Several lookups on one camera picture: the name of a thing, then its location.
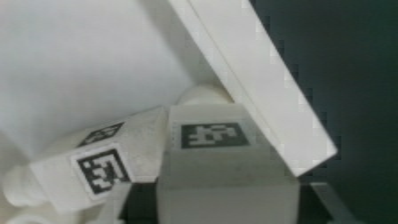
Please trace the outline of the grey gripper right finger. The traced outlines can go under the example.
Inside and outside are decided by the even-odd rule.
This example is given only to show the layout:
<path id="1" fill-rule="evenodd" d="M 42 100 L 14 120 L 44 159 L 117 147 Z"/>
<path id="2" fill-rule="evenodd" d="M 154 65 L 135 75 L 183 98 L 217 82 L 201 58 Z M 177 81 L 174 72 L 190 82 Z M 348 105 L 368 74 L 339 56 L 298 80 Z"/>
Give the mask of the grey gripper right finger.
<path id="1" fill-rule="evenodd" d="M 328 183 L 312 182 L 311 188 L 330 215 L 330 221 L 327 222 L 327 224 L 362 224 L 362 221 L 355 218 L 348 206 L 344 205 L 343 199 Z"/>

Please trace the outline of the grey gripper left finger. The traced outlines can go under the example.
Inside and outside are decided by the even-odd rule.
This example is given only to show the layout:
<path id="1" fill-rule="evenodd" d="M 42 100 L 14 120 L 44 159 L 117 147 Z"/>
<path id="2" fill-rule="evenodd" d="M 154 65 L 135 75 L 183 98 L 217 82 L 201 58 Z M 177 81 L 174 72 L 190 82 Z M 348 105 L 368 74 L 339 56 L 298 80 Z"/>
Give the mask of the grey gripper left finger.
<path id="1" fill-rule="evenodd" d="M 131 186 L 131 183 L 119 183 L 113 185 L 94 224 L 126 224 L 126 221 L 121 218 L 121 213 Z"/>

